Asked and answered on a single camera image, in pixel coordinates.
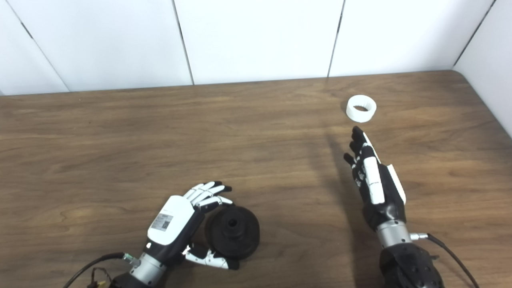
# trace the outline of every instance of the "wood grain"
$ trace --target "wood grain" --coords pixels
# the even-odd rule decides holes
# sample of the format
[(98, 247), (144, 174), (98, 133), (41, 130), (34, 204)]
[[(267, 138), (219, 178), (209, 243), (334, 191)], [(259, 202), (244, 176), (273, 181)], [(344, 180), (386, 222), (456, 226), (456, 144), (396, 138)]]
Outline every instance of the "wood grain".
[[(355, 94), (378, 104), (360, 126), (400, 176), (409, 229), (482, 287), (510, 287), (512, 142), (453, 71), (1, 97), (2, 286), (60, 287), (102, 254), (139, 255), (169, 195), (214, 179), (258, 216), (261, 245), (237, 272), (185, 263), (167, 287), (382, 287), (342, 159)], [(446, 287), (469, 287), (421, 245)]]

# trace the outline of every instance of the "cable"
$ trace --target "cable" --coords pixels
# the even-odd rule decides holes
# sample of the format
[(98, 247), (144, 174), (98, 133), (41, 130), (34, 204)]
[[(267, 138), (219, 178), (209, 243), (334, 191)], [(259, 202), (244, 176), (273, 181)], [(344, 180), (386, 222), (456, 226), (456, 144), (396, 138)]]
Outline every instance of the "cable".
[(459, 266), (462, 268), (464, 273), (466, 273), (466, 275), (470, 278), (470, 280), (473, 283), (473, 285), (475, 286), (475, 288), (480, 288), (480, 286), (478, 285), (478, 283), (475, 280), (475, 278), (473, 277), (473, 275), (471, 275), (471, 272), (466, 268), (466, 266), (464, 266), (462, 261), (460, 261), (459, 257), (457, 257), (457, 255), (455, 255), (455, 253), (453, 253), (452, 250), (450, 250), (448, 248), (448, 246), (446, 246), (446, 244), (444, 244), (441, 240), (432, 236), (432, 234), (430, 234), (430, 233), (428, 233), (427, 235), (428, 235), (428, 238), (427, 238), (428, 240), (432, 241), (433, 243), (436, 243), (441, 248), (443, 248), (457, 262), (457, 264), (459, 264)]
[(117, 252), (117, 253), (110, 253), (103, 255), (99, 257), (98, 259), (92, 261), (91, 263), (85, 265), (82, 269), (78, 270), (78, 272), (69, 279), (69, 281), (62, 287), (62, 288), (68, 288), (75, 280), (80, 276), (83, 272), (85, 272), (87, 269), (92, 267), (93, 265), (98, 264), (99, 262), (109, 260), (109, 259), (122, 259), (124, 256), (124, 252)]

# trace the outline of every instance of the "wire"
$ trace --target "wire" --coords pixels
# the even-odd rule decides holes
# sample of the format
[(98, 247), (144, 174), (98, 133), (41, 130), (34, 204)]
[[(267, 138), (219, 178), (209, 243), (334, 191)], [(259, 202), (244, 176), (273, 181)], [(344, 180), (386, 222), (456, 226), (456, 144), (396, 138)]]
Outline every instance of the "wire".
[(436, 237), (432, 236), (432, 234), (430, 234), (430, 233), (428, 233), (427, 235), (429, 236), (427, 238), (428, 240), (432, 241), (433, 243), (436, 243), (441, 248), (443, 248), (457, 262), (457, 264), (459, 264), (459, 266), (462, 268), (464, 273), (466, 273), (466, 275), (470, 278), (470, 280), (473, 283), (473, 285), (475, 286), (475, 288), (480, 288), (480, 286), (478, 285), (478, 283), (475, 280), (475, 278), (473, 277), (473, 275), (471, 275), (471, 272), (466, 268), (466, 266), (464, 266), (462, 261), (460, 261), (459, 257), (457, 257), (457, 255), (455, 255), (455, 253), (453, 253), (452, 250), (450, 250), (448, 248), (448, 246), (446, 246), (446, 244), (444, 244), (441, 240), (439, 240)]
[(80, 276), (87, 269), (98, 264), (99, 262), (109, 260), (109, 259), (122, 259), (123, 256), (124, 256), (124, 252), (117, 252), (117, 253), (106, 254), (106, 255), (99, 257), (98, 259), (85, 265), (82, 269), (78, 270), (78, 272), (75, 275), (73, 275), (73, 277), (71, 277), (71, 279), (69, 279), (69, 281), (66, 284), (64, 284), (64, 286), (62, 288), (68, 288), (76, 280), (76, 278), (78, 278), (78, 276)]
[(102, 268), (102, 267), (94, 267), (94, 268), (93, 268), (93, 271), (92, 271), (92, 273), (91, 273), (91, 284), (94, 284), (94, 272), (95, 272), (96, 270), (101, 270), (101, 271), (103, 271), (103, 273), (105, 273), (105, 276), (106, 276), (106, 278), (109, 280), (109, 282), (112, 282), (112, 278), (110, 277), (109, 273), (106, 271), (106, 269), (105, 269), (105, 268)]

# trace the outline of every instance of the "black spool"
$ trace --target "black spool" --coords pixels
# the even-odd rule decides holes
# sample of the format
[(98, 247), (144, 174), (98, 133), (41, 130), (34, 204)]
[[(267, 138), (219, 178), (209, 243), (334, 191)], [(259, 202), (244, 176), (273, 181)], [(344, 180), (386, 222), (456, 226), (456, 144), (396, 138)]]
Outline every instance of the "black spool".
[(210, 246), (226, 258), (242, 260), (260, 244), (260, 224), (248, 209), (231, 206), (219, 211), (206, 227)]

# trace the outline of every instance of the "robotic hand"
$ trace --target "robotic hand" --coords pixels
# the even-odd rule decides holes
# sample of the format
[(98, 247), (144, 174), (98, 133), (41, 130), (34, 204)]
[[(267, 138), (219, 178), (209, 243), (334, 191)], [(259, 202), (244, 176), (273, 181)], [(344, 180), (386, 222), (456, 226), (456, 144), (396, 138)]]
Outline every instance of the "robotic hand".
[(377, 233), (382, 245), (380, 270), (386, 288), (442, 288), (441, 276), (429, 253), (413, 244), (428, 234), (409, 234), (404, 205), (406, 195), (392, 165), (383, 165), (366, 134), (357, 126), (352, 129), (350, 149), (345, 161), (363, 200), (366, 223)]
[(228, 191), (231, 191), (230, 186), (212, 181), (192, 187), (183, 196), (171, 196), (147, 231), (147, 241), (140, 259), (128, 259), (133, 265), (132, 270), (115, 277), (110, 287), (155, 287), (167, 268), (180, 264), (183, 259), (237, 270), (238, 261), (226, 259), (190, 242), (205, 213), (220, 205), (233, 205), (231, 200), (218, 195)]

